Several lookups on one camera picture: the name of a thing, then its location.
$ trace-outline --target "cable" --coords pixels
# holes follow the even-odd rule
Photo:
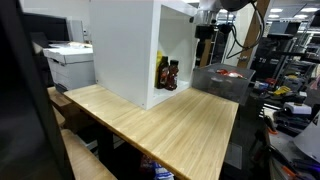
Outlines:
[[[238,41],[238,39],[237,39],[237,29],[236,29],[236,27],[232,24],[232,35],[233,35],[233,37],[234,37],[235,40],[234,40],[234,42],[233,42],[233,44],[232,44],[232,47],[231,47],[231,49],[230,49],[230,51],[229,51],[229,53],[228,53],[228,55],[227,55],[227,59],[229,59],[229,58],[231,58],[231,57],[234,57],[234,56],[236,56],[236,55],[238,55],[238,54],[240,54],[240,53],[242,53],[242,52],[244,52],[244,51],[247,51],[247,50],[255,47],[256,45],[259,44],[259,42],[260,42],[260,40],[261,40],[261,38],[262,38],[262,36],[263,36],[264,30],[265,30],[264,18],[263,18],[263,16],[262,16],[261,12],[258,10],[258,8],[255,6],[255,4],[254,4],[253,2],[251,2],[251,5],[253,6],[253,8],[254,8],[254,10],[255,10],[255,13],[256,13],[256,15],[257,15],[257,17],[258,17],[258,19],[259,19],[259,22],[260,22],[260,31],[259,31],[258,38],[257,38],[257,40],[255,41],[255,43],[253,43],[253,44],[250,45],[250,46],[245,47],[245,46],[241,45],[241,43],[240,43],[240,42]],[[235,43],[237,43],[238,46],[240,46],[241,48],[243,48],[243,50],[241,50],[241,51],[233,54],[232,56],[229,56],[230,53],[231,53],[231,51],[232,51],[233,48],[234,48],[234,44],[235,44]]]

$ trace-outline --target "floor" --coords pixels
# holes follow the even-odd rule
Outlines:
[[[242,146],[242,168],[239,170],[224,163],[220,175],[221,180],[270,179],[268,168],[259,168],[250,160],[252,154],[249,154],[249,149],[255,140],[254,133],[264,124],[256,119],[255,101],[249,98],[246,104],[246,106],[240,106],[238,111],[240,118],[239,116],[236,118],[230,138],[230,142]],[[110,163],[112,165],[107,168],[119,180],[153,179],[154,174],[139,171],[141,156],[140,151],[124,143],[115,150],[112,163]]]

